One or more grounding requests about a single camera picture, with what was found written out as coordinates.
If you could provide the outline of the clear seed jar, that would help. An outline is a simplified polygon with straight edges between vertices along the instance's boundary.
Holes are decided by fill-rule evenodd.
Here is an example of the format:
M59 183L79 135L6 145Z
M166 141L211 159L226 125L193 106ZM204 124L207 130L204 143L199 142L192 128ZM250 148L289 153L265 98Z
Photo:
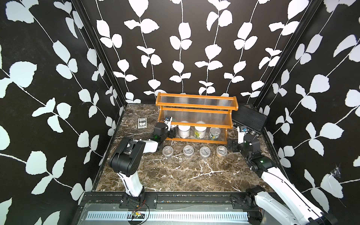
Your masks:
M227 148L225 146L218 146L217 150L216 150L216 154L219 158L224 158L225 156L227 156Z
M211 150L206 146L201 147L199 152L200 152L200 156L203 159L206 159L211 155Z
M190 145L186 145L184 148L183 148L183 154L186 156L186 157L192 157L194 155L194 148Z
M163 155L167 158L167 159L171 159L173 156L173 148L172 146L165 146L162 150Z

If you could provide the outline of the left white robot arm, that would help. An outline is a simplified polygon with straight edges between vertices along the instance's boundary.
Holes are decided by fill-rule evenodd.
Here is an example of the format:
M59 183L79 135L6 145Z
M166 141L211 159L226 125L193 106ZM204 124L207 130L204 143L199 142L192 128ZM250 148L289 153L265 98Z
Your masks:
M122 138L108 164L121 178L125 186L124 196L132 201L142 203L145 199L145 188L138 176L138 168L143 154L155 153L163 149L164 141L171 132L173 118L166 116L155 124L149 140L136 140L130 137Z

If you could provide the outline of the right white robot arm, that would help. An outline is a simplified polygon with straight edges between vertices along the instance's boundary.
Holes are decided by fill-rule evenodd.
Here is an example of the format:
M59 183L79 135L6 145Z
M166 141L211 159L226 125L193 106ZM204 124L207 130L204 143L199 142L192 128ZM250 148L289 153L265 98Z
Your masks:
M267 183L281 199L274 199L261 186L246 190L244 204L259 209L263 225L336 225L338 220L312 204L282 174L272 159L262 154L256 134L244 126L236 126L238 139L230 139L228 147L245 158L250 170Z

